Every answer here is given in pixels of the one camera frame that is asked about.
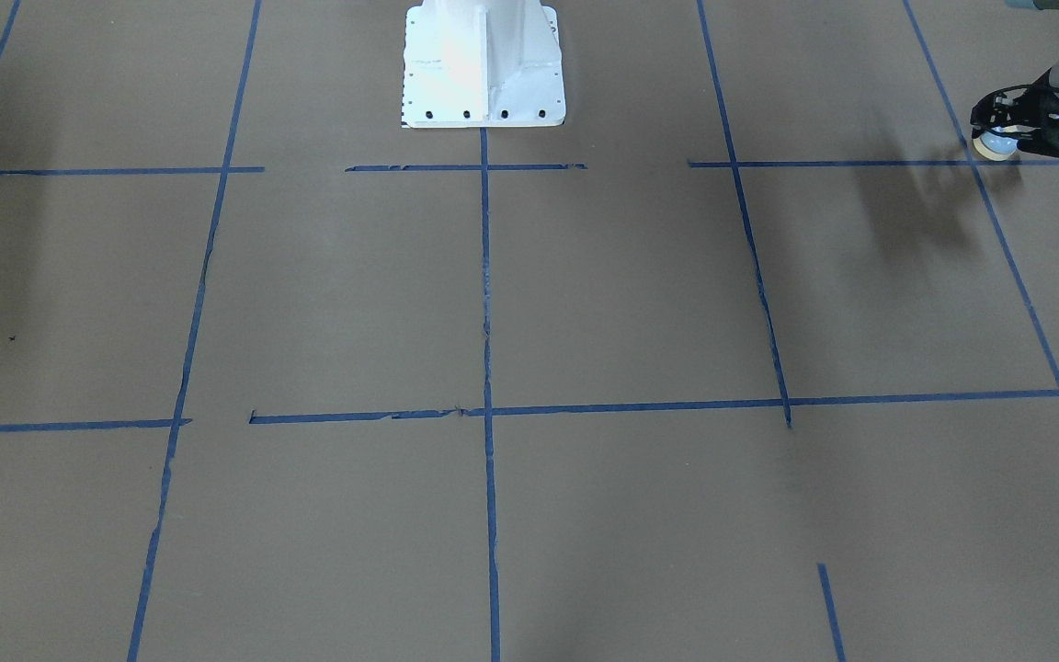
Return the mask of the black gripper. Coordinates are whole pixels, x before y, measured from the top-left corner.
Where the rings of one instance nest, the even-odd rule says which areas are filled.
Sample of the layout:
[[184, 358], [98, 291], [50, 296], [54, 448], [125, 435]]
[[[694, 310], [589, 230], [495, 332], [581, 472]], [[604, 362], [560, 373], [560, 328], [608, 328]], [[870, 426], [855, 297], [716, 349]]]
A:
[[1029, 89], [1018, 100], [1018, 125], [1029, 129], [1018, 139], [1018, 151], [1059, 159], [1059, 96]]

